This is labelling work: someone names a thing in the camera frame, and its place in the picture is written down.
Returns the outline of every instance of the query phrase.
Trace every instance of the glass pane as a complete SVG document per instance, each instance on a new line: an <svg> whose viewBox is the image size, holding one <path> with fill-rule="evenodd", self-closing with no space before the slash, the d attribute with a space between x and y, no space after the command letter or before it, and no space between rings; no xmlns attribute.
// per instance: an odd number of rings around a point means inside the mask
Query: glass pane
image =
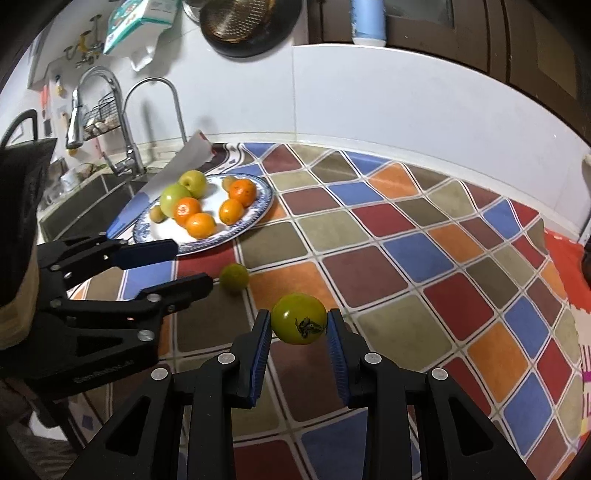
<svg viewBox="0 0 591 480"><path fill-rule="evenodd" d="M452 0L384 0L386 14L453 28Z"/></svg>

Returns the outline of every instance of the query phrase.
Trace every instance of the orange fruit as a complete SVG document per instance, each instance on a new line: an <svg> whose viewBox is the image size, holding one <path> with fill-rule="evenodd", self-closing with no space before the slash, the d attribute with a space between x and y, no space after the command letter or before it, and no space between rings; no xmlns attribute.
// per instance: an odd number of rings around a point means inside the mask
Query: orange fruit
<svg viewBox="0 0 591 480"><path fill-rule="evenodd" d="M238 200L244 208L250 207L256 200L256 185L248 179L233 181L228 196L233 200Z"/></svg>
<svg viewBox="0 0 591 480"><path fill-rule="evenodd" d="M180 226L185 226L187 219L196 213L201 213L201 204L193 197L180 199L174 207L174 219Z"/></svg>
<svg viewBox="0 0 591 480"><path fill-rule="evenodd" d="M187 233L193 238L207 238L216 231L216 221L208 213L195 213L185 223Z"/></svg>
<svg viewBox="0 0 591 480"><path fill-rule="evenodd" d="M220 220L226 225L234 225L242 215L244 215L244 207L238 200L226 200L220 207Z"/></svg>

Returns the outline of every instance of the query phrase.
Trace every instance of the wire basket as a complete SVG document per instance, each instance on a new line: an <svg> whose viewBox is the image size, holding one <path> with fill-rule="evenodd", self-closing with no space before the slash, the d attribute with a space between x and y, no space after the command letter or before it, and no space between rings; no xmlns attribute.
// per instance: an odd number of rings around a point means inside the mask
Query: wire basket
<svg viewBox="0 0 591 480"><path fill-rule="evenodd" d="M115 97L109 93L84 116L84 140L99 137L120 126Z"/></svg>

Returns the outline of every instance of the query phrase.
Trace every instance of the kettle handle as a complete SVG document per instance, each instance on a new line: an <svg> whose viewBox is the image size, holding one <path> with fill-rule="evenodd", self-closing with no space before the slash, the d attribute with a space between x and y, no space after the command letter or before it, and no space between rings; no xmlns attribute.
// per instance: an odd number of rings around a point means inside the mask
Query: kettle handle
<svg viewBox="0 0 591 480"><path fill-rule="evenodd" d="M10 140L10 137L12 136L14 131L27 118L33 120L33 140L37 140L39 138L37 125L37 110L31 108L30 110L21 113L10 124L10 127L8 127L8 130L6 130L6 133L4 133L4 136L2 137L2 141L0 141L0 150L3 150L6 147L6 145L8 144L8 140Z"/></svg>

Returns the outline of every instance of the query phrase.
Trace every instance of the blue and white plate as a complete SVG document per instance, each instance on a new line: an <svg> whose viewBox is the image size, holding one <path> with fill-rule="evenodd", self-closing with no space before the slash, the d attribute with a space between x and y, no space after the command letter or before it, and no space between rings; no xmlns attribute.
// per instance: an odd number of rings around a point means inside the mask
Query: blue and white plate
<svg viewBox="0 0 591 480"><path fill-rule="evenodd" d="M249 179L256 185L255 203L246 209L244 216L234 225L226 226L219 219L219 209L222 203L228 199L228 193L222 188L222 180L228 176L207 176L207 192L199 199L204 213L209 213L216 221L217 230L212 236L202 240L195 240L187 231L177 224L174 219L168 218L162 223L154 223L150 220L150 209L158 205L160 199L153 201L139 216L134 225L134 241L136 244L164 240L171 238L178 243L178 255L203 252L242 235L250 227L255 225L265 216L273 203L273 190L269 184L259 177L247 174L232 174L237 179Z"/></svg>

